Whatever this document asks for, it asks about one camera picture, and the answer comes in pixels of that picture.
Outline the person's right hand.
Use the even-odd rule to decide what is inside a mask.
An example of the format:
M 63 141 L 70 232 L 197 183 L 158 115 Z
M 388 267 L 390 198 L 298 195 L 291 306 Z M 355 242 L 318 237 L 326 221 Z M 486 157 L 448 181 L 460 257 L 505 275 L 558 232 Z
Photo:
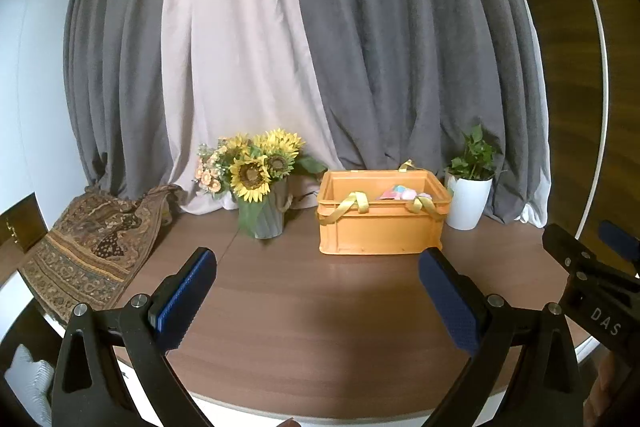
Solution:
M 639 351 L 606 352 L 584 407 L 585 426 L 639 425 Z

